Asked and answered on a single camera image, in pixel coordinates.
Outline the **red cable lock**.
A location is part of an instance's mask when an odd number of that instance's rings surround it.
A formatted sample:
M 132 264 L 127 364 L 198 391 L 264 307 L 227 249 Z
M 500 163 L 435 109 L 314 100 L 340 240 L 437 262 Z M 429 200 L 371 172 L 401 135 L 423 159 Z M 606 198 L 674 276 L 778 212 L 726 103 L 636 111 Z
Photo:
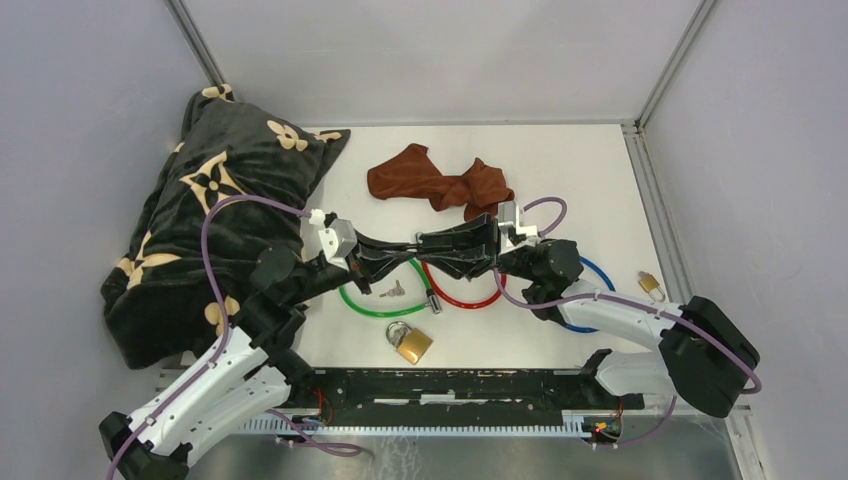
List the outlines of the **red cable lock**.
M 416 236 L 415 236 L 416 242 L 420 241 L 420 235 L 422 233 L 423 232 L 418 232 L 416 234 Z M 467 253 L 467 254 L 479 255 L 479 254 L 483 253 L 483 249 L 482 248 L 475 248 L 475 249 L 456 252 L 456 253 Z M 456 298 L 452 297 L 451 295 L 449 295 L 448 293 L 446 293 L 438 285 L 438 283 L 436 282 L 436 280 L 433 277 L 433 274 L 432 274 L 432 271 L 431 271 L 431 266 L 429 266 L 425 263 L 422 263 L 422 264 L 424 265 L 425 273 L 427 274 L 428 278 L 433 283 L 433 286 L 435 288 L 435 293 L 437 295 L 437 298 L 438 298 L 440 304 L 441 304 L 442 301 L 445 301 L 448 305 L 451 305 L 453 307 L 456 307 L 456 308 L 459 308 L 459 309 L 462 309 L 462 310 L 480 310 L 480 309 L 484 309 L 484 308 L 491 306 L 492 304 L 494 304 L 497 300 L 499 300 L 501 298 L 501 292 L 498 289 L 496 289 L 491 295 L 489 295 L 488 297 L 483 298 L 481 300 L 464 301 L 464 300 L 456 299 Z

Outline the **black padlock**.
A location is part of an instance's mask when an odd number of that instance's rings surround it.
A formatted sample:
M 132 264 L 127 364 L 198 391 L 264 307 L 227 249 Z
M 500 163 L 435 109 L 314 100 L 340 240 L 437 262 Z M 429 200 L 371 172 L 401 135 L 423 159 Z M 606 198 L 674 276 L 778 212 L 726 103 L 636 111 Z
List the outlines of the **black padlock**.
M 437 259 L 447 258 L 454 249 L 449 243 L 441 240 L 424 239 L 410 244 L 407 251 L 419 261 L 432 263 Z

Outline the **green cable lock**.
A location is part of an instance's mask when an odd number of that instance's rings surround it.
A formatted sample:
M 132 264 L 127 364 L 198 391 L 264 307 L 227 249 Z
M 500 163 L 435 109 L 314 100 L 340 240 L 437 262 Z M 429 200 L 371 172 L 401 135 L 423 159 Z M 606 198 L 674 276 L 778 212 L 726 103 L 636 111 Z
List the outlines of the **green cable lock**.
M 403 308 L 382 308 L 374 309 L 358 303 L 354 297 L 346 290 L 345 287 L 339 287 L 338 293 L 343 303 L 352 311 L 369 318 L 375 319 L 397 319 L 410 316 L 419 312 L 429 311 L 437 315 L 441 309 L 441 304 L 435 293 L 435 288 L 432 281 L 428 278 L 424 271 L 424 265 L 418 260 L 409 260 L 408 263 L 415 270 L 419 277 L 420 283 L 425 293 L 425 298 L 417 304 L 406 306 Z

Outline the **green lock keys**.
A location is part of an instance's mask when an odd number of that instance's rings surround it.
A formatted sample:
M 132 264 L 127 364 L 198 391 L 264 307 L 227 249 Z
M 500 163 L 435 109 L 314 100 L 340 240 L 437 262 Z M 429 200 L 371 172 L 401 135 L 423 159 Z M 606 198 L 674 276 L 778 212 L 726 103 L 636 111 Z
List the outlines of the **green lock keys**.
M 406 294 L 405 289 L 399 280 L 396 280 L 394 285 L 379 295 L 380 298 L 400 297 Z

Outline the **blue cable lock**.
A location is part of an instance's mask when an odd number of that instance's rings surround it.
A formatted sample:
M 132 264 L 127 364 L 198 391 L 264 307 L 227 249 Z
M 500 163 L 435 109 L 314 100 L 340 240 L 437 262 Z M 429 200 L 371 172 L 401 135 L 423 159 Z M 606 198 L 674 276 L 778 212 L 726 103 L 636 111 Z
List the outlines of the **blue cable lock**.
M 585 267 L 593 271 L 599 277 L 599 279 L 603 281 L 608 290 L 613 292 L 616 291 L 614 283 L 602 268 L 600 268 L 596 263 L 592 262 L 584 256 L 580 256 L 579 260 Z M 566 330 L 578 334 L 593 334 L 597 332 L 597 329 L 594 328 L 576 326 L 568 323 L 558 311 L 554 312 L 554 315 L 550 318 L 550 321 L 564 327 Z

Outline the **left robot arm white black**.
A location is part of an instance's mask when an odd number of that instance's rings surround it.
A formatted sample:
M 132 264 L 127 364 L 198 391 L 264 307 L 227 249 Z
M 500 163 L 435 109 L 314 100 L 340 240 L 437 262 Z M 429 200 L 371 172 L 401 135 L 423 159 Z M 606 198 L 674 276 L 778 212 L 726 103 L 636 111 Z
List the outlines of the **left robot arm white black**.
M 293 348 L 306 301 L 354 283 L 371 284 L 414 258 L 411 244 L 378 242 L 338 227 L 319 232 L 309 261 L 267 249 L 251 274 L 253 293 L 224 333 L 164 392 L 129 415 L 114 412 L 99 429 L 111 463 L 107 478 L 183 479 L 212 446 L 257 414 L 284 403 L 306 405 L 313 368 Z

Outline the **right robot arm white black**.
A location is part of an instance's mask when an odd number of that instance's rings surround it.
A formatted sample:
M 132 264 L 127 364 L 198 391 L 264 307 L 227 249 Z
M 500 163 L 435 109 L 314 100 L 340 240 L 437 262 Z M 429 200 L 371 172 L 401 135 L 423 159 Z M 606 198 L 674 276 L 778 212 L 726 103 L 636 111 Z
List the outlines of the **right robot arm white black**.
M 593 329 L 640 346 L 596 355 L 577 382 L 580 400 L 602 408 L 616 396 L 675 396 L 725 418 L 742 395 L 761 392 L 760 355 L 712 300 L 663 303 L 613 292 L 582 279 L 576 242 L 484 214 L 415 237 L 418 259 L 456 278 L 492 271 L 529 281 L 513 305 L 564 328 Z

